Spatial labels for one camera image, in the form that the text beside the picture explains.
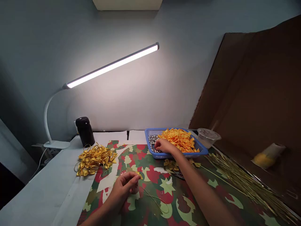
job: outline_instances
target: black bottle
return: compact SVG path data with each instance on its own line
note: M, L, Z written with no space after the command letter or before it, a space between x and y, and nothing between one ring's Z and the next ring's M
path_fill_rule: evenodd
M88 117L81 117L75 121L77 131L82 141L82 145L86 146L90 144L91 146L95 143L92 128Z

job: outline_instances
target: camouflage table cover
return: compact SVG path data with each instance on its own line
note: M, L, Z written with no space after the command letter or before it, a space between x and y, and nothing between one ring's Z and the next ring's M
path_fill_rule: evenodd
M102 206L110 194L116 178L123 171L140 172L143 179L139 180L139 192L128 197L121 212L116 213L112 225L208 225L187 183L170 175L169 169L163 166L163 159L154 159L147 145L121 145L118 143L119 141L110 141L107 145L108 148L118 153L117 164L113 164L109 170L105 170L103 167L99 168L78 225ZM199 157L194 161L203 164L204 158ZM205 165L219 177L226 178L207 161ZM199 171L241 225L288 225L204 168L199 168ZM166 203L154 199L161 210L143 188L150 195L158 197Z

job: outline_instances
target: human hand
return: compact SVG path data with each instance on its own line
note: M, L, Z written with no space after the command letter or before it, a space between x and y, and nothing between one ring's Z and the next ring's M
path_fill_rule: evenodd
M138 192L139 179L140 176L132 171L119 176L106 202L119 212L129 194Z
M155 143L155 149L164 153L174 154L179 149L170 143L167 139L159 139Z

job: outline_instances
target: plastic cup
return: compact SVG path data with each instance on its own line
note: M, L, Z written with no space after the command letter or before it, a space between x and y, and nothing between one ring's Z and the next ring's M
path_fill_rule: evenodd
M222 137L218 133L210 129L198 129L198 141L201 142L202 145L204 145L204 147L207 149L211 148L211 146L221 138Z

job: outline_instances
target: wall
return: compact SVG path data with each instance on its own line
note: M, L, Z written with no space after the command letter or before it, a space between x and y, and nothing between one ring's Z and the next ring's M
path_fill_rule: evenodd
M153 12L99 12L90 0L0 3L0 117L25 148L46 142L48 96L100 66L158 41L160 50L54 97L53 139L73 121L94 130L187 128L223 34L273 27L297 0L164 0Z
M0 119L0 162L27 184L38 165Z

